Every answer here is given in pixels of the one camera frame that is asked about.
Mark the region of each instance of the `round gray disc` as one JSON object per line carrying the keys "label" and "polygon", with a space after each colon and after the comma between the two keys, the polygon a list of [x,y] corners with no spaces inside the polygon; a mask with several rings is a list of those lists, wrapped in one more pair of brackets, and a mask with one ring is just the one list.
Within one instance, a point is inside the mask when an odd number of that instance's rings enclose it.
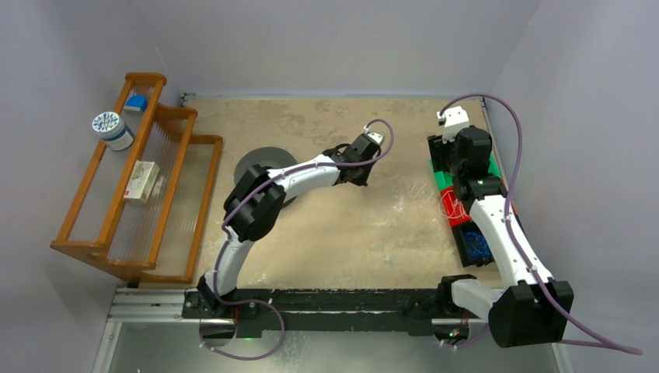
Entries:
{"label": "round gray disc", "polygon": [[[286,152],[282,148],[275,148],[274,146],[267,146],[265,148],[254,149],[251,152],[245,154],[235,165],[233,171],[233,183],[236,185],[242,175],[245,174],[247,169],[253,165],[259,165],[265,169],[283,169],[285,167],[290,167],[297,165],[298,161],[295,160],[295,157],[291,153]],[[282,208],[287,207],[292,204],[295,198],[284,203]]]}

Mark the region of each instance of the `wooden frame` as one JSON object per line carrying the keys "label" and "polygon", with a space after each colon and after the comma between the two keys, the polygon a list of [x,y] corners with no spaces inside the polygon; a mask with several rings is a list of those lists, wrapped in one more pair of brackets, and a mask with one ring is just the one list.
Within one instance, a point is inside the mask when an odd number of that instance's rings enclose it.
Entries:
{"label": "wooden frame", "polygon": [[[108,274],[119,277],[125,281],[145,281],[145,282],[166,282],[166,283],[187,283],[192,281],[194,264],[199,253],[201,236],[204,232],[208,205],[210,204],[211,194],[215,177],[217,175],[218,163],[222,147],[222,138],[215,135],[197,135],[193,134],[194,121],[197,118],[197,111],[187,107],[172,107],[158,103],[162,88],[166,84],[165,76],[159,73],[128,73],[126,81],[119,97],[114,105],[113,111],[121,113],[124,104],[128,99],[131,91],[140,94],[149,95],[148,107],[144,112],[140,127],[135,133],[134,143],[128,153],[127,160],[122,168],[119,181],[114,190],[110,206],[105,214],[103,225],[99,230],[96,241],[75,241],[70,240],[71,233],[78,220],[82,205],[85,202],[87,194],[94,176],[96,175],[99,165],[103,159],[106,146],[99,141],[92,158],[87,165],[87,169],[82,177],[78,190],[75,193],[71,207],[65,215],[64,222],[60,228],[57,238],[51,242],[51,248],[72,256],[77,260],[87,263],[93,267],[99,268]],[[178,125],[172,125],[173,122],[186,121],[183,128]],[[144,150],[151,134],[154,123],[156,123],[162,132],[170,140],[178,142],[176,158],[169,176],[169,182],[165,191],[157,225],[152,238],[152,244],[148,248],[148,258],[145,262],[111,260],[107,258],[110,251],[114,235],[117,232],[119,220],[124,211],[123,192],[126,189],[128,180],[131,176],[133,166],[144,154]],[[172,207],[173,198],[176,194],[176,187],[179,176],[183,168],[185,154],[190,144],[213,145],[213,155],[208,170],[204,192],[201,198],[201,206],[197,216],[197,224],[194,229],[193,239],[190,247],[190,253],[186,264],[186,269],[180,276],[162,276],[144,273],[144,270],[153,270],[156,267],[156,260],[160,252],[162,237],[165,235],[169,212]]]}

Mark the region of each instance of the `wooden rack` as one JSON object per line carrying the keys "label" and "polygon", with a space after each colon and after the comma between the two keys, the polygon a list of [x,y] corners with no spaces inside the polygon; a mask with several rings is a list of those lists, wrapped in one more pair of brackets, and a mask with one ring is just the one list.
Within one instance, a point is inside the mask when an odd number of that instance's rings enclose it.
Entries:
{"label": "wooden rack", "polygon": [[[193,133],[195,109],[158,103],[165,84],[165,76],[158,73],[126,74],[113,111],[121,113],[131,94],[148,97],[146,111],[131,128],[134,143],[129,150],[106,152],[105,144],[99,141],[51,248],[125,281],[189,284],[200,251],[222,138]],[[150,274],[145,271],[156,268],[189,145],[213,148],[196,219],[192,215],[193,221],[185,224],[191,235],[187,263],[182,274]],[[129,204],[127,209],[123,193],[138,160],[159,164],[160,189],[156,193],[154,187],[147,204]]]}

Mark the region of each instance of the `white jar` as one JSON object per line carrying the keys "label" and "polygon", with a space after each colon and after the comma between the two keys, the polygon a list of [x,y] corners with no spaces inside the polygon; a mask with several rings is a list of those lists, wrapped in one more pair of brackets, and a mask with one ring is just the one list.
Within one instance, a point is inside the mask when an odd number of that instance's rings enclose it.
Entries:
{"label": "white jar", "polygon": [[106,111],[94,118],[92,129],[105,145],[114,151],[128,148],[135,139],[133,131],[124,123],[119,114],[113,111]]}

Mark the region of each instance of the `gray wall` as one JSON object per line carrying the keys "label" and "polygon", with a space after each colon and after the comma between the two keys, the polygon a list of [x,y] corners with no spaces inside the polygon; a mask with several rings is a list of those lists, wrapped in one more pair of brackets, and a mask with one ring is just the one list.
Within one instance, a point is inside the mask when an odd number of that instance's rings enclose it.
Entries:
{"label": "gray wall", "polygon": [[[523,122],[514,200],[532,245],[574,287],[574,315],[646,352],[571,347],[575,371],[659,363],[657,17],[651,0],[543,0],[492,90]],[[510,175],[514,127],[489,108]]]}
{"label": "gray wall", "polygon": [[186,91],[439,94],[489,90],[539,0],[140,0]]}
{"label": "gray wall", "polygon": [[91,371],[118,280],[48,245],[96,146],[90,121],[126,72],[162,70],[130,2],[54,3],[0,4],[2,371]]}

